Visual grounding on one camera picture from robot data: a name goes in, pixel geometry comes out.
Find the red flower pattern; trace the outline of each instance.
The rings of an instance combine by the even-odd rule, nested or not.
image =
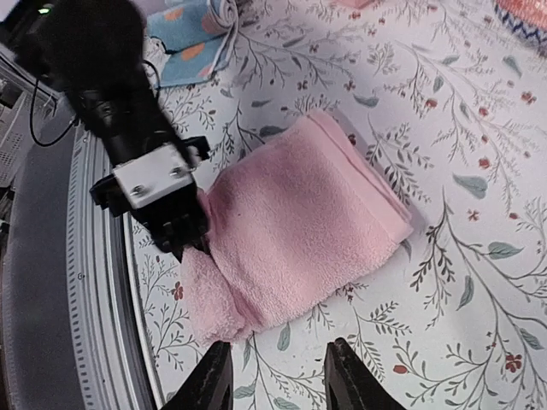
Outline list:
[[[171,289],[171,295],[174,296],[175,301],[182,301],[182,296],[184,295],[183,288],[180,285],[180,282],[174,284],[174,289]]]
[[[505,370],[514,373],[522,367],[522,356],[520,354],[513,356],[508,354],[505,356]]]
[[[486,157],[479,159],[479,167],[481,167],[482,169],[490,168],[490,160]]]
[[[532,99],[532,93],[530,91],[524,91],[522,94],[521,94],[521,100],[522,101],[530,101]]]

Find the black cable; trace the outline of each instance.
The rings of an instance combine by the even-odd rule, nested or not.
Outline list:
[[[160,100],[160,73],[157,71],[157,68],[154,64],[152,64],[150,61],[148,60],[143,60],[143,64],[148,66],[148,67],[151,67],[152,70],[154,70],[154,75],[156,76],[156,80],[157,80],[157,92],[156,92],[156,101],[159,101]]]
[[[30,79],[28,79],[28,77],[26,75],[23,75],[23,73],[17,69],[15,64],[13,64],[10,60],[8,60],[5,56],[3,56],[2,53],[0,53],[0,61],[3,62],[6,66],[8,66],[8,69],[10,69],[20,79],[27,82],[29,85],[34,86],[34,83]],[[40,90],[43,93],[47,94],[47,92],[45,90],[43,90],[43,89],[40,89]],[[53,101],[55,103],[55,107],[53,108],[54,112],[55,112],[57,110],[57,100],[55,98],[53,98]]]
[[[29,120],[29,123],[30,123],[30,129],[31,129],[31,137],[32,137],[32,140],[34,141],[34,143],[38,146],[38,147],[42,147],[42,148],[48,148],[48,147],[51,147],[55,144],[57,144],[59,141],[61,141],[63,139],[63,137],[65,135],[67,135],[68,131],[70,131],[70,128],[73,127],[74,124],[76,124],[76,121],[78,121],[78,117],[74,118],[70,124],[68,124],[68,127],[65,131],[62,132],[62,134],[57,137],[56,139],[54,139],[53,141],[49,142],[49,143],[40,143],[38,141],[38,139],[36,138],[36,135],[34,134],[34,121],[33,121],[33,118],[34,118],[34,103],[36,102],[36,94],[38,92],[38,84],[39,84],[40,80],[37,79],[36,80],[36,84],[34,85],[34,91],[32,92],[32,100],[31,100],[31,113],[30,113],[30,120]]]

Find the floral tablecloth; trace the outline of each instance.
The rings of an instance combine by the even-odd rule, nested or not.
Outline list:
[[[547,409],[547,59],[489,0],[250,0],[240,24],[226,70],[162,91],[180,134],[213,147],[198,183],[310,108],[337,108],[416,229],[375,274],[235,345],[235,408],[325,408],[326,344],[345,337],[405,407]],[[162,68],[158,43],[146,55]],[[205,349],[176,261],[133,236],[166,400]]]

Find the leaf pattern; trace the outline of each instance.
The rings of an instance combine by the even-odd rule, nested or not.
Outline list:
[[[207,135],[213,148],[199,185],[311,109],[340,109],[415,232],[374,274],[234,343],[234,409],[324,409],[326,344],[345,335],[406,408],[547,410],[544,58],[507,31],[489,0],[364,10],[253,0],[239,13],[229,66],[160,94],[177,133]],[[160,69],[161,49],[146,40],[145,57]],[[177,290],[185,273],[142,226],[130,228],[141,342],[162,401],[206,348],[187,312],[191,290]]]

